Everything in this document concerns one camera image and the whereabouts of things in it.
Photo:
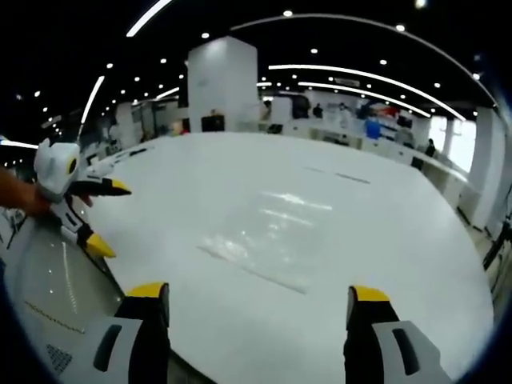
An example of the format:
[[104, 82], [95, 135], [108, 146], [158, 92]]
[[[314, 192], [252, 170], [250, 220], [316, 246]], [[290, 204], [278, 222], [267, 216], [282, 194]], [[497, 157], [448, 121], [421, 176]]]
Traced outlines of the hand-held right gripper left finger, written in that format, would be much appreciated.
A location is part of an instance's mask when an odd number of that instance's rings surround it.
[[169, 284], [126, 294], [113, 316], [96, 318], [71, 353], [63, 383], [166, 383], [170, 354]]

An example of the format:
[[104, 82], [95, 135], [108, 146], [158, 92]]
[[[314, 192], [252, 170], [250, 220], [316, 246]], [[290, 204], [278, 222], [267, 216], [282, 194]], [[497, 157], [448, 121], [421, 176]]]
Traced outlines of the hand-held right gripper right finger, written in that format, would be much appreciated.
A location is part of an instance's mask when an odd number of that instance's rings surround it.
[[436, 345], [375, 288], [348, 289], [343, 353], [346, 383], [452, 382]]

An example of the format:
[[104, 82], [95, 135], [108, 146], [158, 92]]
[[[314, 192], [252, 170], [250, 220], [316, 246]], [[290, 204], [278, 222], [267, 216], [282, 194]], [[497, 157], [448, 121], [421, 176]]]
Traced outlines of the person's left hand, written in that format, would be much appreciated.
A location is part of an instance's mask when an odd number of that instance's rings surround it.
[[41, 196], [35, 187], [31, 186], [25, 192], [22, 210], [32, 217], [41, 216], [50, 212], [50, 202]]

